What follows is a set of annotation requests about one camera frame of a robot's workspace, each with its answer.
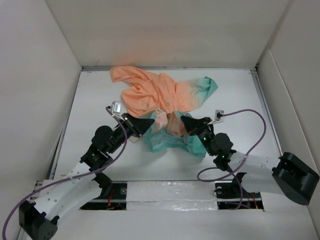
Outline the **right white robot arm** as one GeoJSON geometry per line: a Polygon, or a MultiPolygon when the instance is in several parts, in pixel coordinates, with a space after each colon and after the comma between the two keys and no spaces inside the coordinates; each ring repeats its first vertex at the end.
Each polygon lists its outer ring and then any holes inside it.
{"type": "Polygon", "coordinates": [[[300,158],[285,152],[278,158],[241,153],[233,149],[226,133],[214,133],[211,119],[182,116],[186,132],[197,136],[207,153],[214,157],[216,167],[236,174],[231,191],[237,197],[252,192],[267,192],[286,196],[292,202],[307,206],[320,176],[300,158]]]}

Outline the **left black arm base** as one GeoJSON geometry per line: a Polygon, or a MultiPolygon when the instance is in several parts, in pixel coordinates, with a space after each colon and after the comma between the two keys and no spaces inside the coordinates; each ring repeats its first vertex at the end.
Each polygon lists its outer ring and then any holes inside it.
{"type": "Polygon", "coordinates": [[[127,185],[116,181],[110,188],[103,188],[99,197],[84,204],[80,209],[87,211],[122,211],[127,209],[127,185]]]}

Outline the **orange and teal jacket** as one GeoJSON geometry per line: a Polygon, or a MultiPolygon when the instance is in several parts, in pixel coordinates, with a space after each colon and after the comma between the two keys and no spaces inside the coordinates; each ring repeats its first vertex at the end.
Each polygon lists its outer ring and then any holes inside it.
{"type": "Polygon", "coordinates": [[[218,89],[212,78],[176,82],[166,73],[156,74],[134,66],[114,66],[110,77],[114,83],[131,85],[121,93],[129,114],[154,119],[154,124],[143,135],[152,153],[179,148],[196,157],[206,156],[201,141],[186,133],[181,117],[190,116],[191,111],[200,108],[218,89]]]}

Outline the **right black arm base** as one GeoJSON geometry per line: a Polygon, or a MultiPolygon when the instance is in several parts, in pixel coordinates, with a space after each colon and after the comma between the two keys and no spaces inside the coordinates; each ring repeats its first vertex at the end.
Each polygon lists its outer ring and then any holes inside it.
{"type": "MultiPolygon", "coordinates": [[[[218,181],[214,183],[212,195],[216,197],[219,210],[234,210],[241,201],[240,186],[232,181],[218,181]]],[[[247,192],[242,189],[242,202],[239,210],[263,210],[264,205],[260,192],[247,192]]]]}

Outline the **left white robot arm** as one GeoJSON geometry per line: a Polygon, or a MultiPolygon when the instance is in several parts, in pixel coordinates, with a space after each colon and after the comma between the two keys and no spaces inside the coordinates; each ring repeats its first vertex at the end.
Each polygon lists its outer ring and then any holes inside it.
{"type": "Polygon", "coordinates": [[[115,128],[103,125],[95,131],[87,152],[64,179],[48,184],[48,191],[42,189],[33,202],[25,200],[19,206],[19,225],[31,239],[50,240],[69,213],[94,198],[107,198],[113,182],[103,170],[115,162],[111,154],[124,149],[131,136],[142,137],[155,122],[129,113],[114,119],[115,128]]]}

